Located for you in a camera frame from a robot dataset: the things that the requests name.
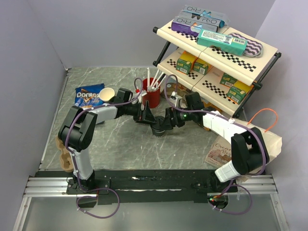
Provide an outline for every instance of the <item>red cup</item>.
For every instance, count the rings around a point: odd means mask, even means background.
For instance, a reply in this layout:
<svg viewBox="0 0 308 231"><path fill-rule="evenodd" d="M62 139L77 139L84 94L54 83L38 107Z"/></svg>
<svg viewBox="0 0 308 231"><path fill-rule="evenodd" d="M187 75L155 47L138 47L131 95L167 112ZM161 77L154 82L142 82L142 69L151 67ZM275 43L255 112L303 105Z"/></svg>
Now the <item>red cup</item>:
<svg viewBox="0 0 308 231"><path fill-rule="evenodd" d="M142 98L142 103L145 104L146 101L149 101L150 108L155 108L159 105L160 101L160 86L156 91L148 91L148 79L143 80L143 90L146 90L147 94Z"/></svg>

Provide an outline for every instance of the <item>white shelf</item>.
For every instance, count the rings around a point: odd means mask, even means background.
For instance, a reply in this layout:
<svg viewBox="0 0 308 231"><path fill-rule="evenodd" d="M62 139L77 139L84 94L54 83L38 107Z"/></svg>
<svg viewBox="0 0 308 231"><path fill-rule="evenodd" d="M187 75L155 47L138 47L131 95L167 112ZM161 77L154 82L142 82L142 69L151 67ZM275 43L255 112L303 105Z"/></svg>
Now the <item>white shelf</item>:
<svg viewBox="0 0 308 231"><path fill-rule="evenodd" d="M212 64L214 67L233 76L243 83L252 85L260 72L271 61L271 58L277 52L277 48L250 37L231 27L221 28L218 32L222 34L237 32L246 38L260 42L263 45L264 50L262 57L252 58L237 56L227 52L215 50L211 47L198 45L196 42L196 37L171 30L171 22L158 29L157 35Z"/></svg>
<svg viewBox="0 0 308 231"><path fill-rule="evenodd" d="M180 84L192 91L198 92L202 98L232 116L239 105L227 98L226 94L229 88L219 83L220 77L217 75L222 76L223 72L215 67L205 76L195 71L191 71L188 75L177 71L176 63L183 51L183 49L178 48L158 64L157 68L166 75L175 74Z"/></svg>
<svg viewBox="0 0 308 231"><path fill-rule="evenodd" d="M193 88L201 97L220 108L229 115L233 115L239 105L227 98L229 88L221 85L220 77L223 71L213 67Z"/></svg>
<svg viewBox="0 0 308 231"><path fill-rule="evenodd" d="M188 75L186 75L176 70L177 60L181 56L183 51L183 49L178 48L175 52L173 52L165 60L158 64L157 68L164 72L166 75L175 74L178 77L178 81L180 84L192 90L193 86L196 85L203 78L204 75L193 70Z"/></svg>
<svg viewBox="0 0 308 231"><path fill-rule="evenodd" d="M188 51L194 56L199 57L200 53L207 47L198 45L196 37L192 35L171 30L171 23L172 21L164 25L162 28L159 28L157 30L157 35L184 49L185 51ZM220 28L218 32L223 33L225 30L227 30L227 27Z"/></svg>

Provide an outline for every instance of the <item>green box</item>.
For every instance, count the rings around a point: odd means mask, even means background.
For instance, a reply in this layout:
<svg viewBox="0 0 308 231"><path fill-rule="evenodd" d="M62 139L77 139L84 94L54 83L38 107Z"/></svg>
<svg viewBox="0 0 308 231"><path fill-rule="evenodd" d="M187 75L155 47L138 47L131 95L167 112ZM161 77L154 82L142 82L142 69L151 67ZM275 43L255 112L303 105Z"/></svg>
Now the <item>green box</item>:
<svg viewBox="0 0 308 231"><path fill-rule="evenodd" d="M206 47L216 47L222 51L241 56L246 49L247 40L201 29L197 38L197 44Z"/></svg>
<svg viewBox="0 0 308 231"><path fill-rule="evenodd" d="M253 86L248 86L241 81L236 81L236 83L229 89L227 97L237 104L240 104L252 87Z"/></svg>
<svg viewBox="0 0 308 231"><path fill-rule="evenodd" d="M202 75L206 75L207 72L212 68L213 66L206 61L198 58L193 65L193 70L196 72L199 72Z"/></svg>
<svg viewBox="0 0 308 231"><path fill-rule="evenodd" d="M186 75L191 71L194 62L196 61L197 57L184 51L180 58L177 61L176 70L180 71Z"/></svg>
<svg viewBox="0 0 308 231"><path fill-rule="evenodd" d="M220 80L220 84L225 85L230 88L234 85L234 83L236 83L236 81L237 81L236 78L233 78L227 73L223 73L223 76L221 77L221 80Z"/></svg>

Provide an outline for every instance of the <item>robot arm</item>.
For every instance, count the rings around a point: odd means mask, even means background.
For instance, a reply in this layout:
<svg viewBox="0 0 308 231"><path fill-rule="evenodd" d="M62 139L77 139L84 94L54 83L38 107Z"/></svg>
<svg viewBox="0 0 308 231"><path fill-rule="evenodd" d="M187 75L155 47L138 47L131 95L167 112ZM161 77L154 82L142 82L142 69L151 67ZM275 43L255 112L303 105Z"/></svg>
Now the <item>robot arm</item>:
<svg viewBox="0 0 308 231"><path fill-rule="evenodd" d="M252 130L260 139L262 147L259 147L255 138L244 128L234 125L232 120L226 121L219 116L202 112L180 112L172 107L166 108L165 117L153 116L147 102L145 106L141 102L120 105L128 102L131 95L131 91L120 88L117 95L112 99L113 103L116 103L115 106L110 105L86 112L73 127L68 144L75 151L71 154L74 164L74 176L77 177L78 169L81 182L88 189L94 187L95 178L88 150L95 125L123 115L133 116L137 123L150 125L152 133L158 137L162 136L166 130L184 126L186 121L194 121L200 126L209 128L224 137L231 143L232 160L215 171L215 175L220 182L226 182L237 176L245 175L260 167L262 165L261 148L265 150L266 163L269 161L269 155L262 134L257 128L252 128ZM181 98L176 93L172 94L171 98L174 99L175 105L178 107ZM204 108L200 95L197 92L186 95L185 99L188 106L185 110L206 110L219 114L219 112L215 112L214 108ZM82 110L82 108L76 106L70 109L58 134L63 143L65 143L73 120Z"/></svg>

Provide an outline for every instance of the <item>marble table surface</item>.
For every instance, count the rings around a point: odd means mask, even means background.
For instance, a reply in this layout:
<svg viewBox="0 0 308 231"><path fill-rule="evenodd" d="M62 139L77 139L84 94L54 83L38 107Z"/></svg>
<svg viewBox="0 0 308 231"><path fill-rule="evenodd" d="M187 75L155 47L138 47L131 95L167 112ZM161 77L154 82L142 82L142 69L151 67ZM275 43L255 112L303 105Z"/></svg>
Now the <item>marble table surface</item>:
<svg viewBox="0 0 308 231"><path fill-rule="evenodd" d="M154 75L157 69L150 70ZM55 137L70 107L74 105L75 88L104 83L115 90L123 87L133 91L134 78L146 75L144 67L70 69L40 169L61 169ZM160 100L161 103L152 112L164 116L169 105L163 97ZM215 133L190 121L157 138L152 135L149 126L136 124L131 116L122 116L96 126L90 145L90 161L94 169L214 169L204 159L216 137Z"/></svg>

